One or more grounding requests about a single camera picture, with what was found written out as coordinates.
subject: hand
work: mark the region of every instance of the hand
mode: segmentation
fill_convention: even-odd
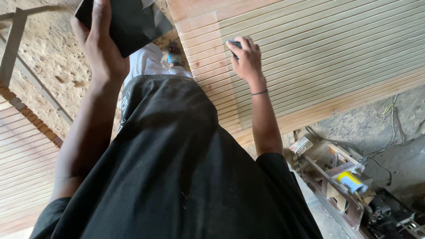
[[[241,43],[242,49],[230,41],[226,42],[230,50],[239,58],[239,61],[233,55],[230,58],[233,70],[248,82],[252,94],[266,90],[266,78],[261,72],[260,47],[255,45],[250,37],[236,37],[235,41]]]
[[[111,25],[111,0],[94,0],[91,29],[76,17],[71,18],[76,39],[91,66],[96,83],[122,84],[130,71],[129,58],[122,58],[118,47],[109,35]]]

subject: sawdust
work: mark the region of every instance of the sawdust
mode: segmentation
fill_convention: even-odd
[[[19,55],[40,78],[63,108],[74,118],[81,105],[91,80],[90,66],[81,52],[69,22],[80,0],[7,0],[0,1],[0,14],[14,12],[16,7],[30,9],[39,6],[59,6],[55,11],[43,12],[28,17],[20,44]],[[172,21],[166,0],[157,5]],[[9,22],[2,23],[0,33],[7,36]],[[154,41],[163,52],[171,42],[181,47],[175,29]],[[168,68],[166,55],[162,64]],[[189,69],[186,58],[183,66]],[[10,90],[13,91],[34,113],[59,137],[65,138],[69,125],[61,118],[46,98],[33,86],[21,71],[15,67]],[[116,111],[113,124],[113,138],[120,121],[121,111]]]

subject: paint can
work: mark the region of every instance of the paint can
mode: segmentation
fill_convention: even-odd
[[[352,194],[357,192],[362,194],[366,192],[368,186],[363,184],[354,174],[349,171],[343,172],[338,176],[338,180],[350,190]]]

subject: slide sandal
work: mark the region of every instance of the slide sandal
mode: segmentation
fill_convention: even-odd
[[[170,47],[174,47],[177,50],[179,50],[180,54],[170,53],[168,51],[170,49]],[[167,60],[168,60],[168,63],[181,63],[181,50],[174,43],[171,43],[167,46]]]

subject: sandpaper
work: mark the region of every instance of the sandpaper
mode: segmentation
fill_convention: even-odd
[[[173,29],[155,4],[144,8],[141,0],[111,0],[111,8],[110,36],[124,58]],[[92,10],[93,0],[83,0],[75,13],[88,28]]]

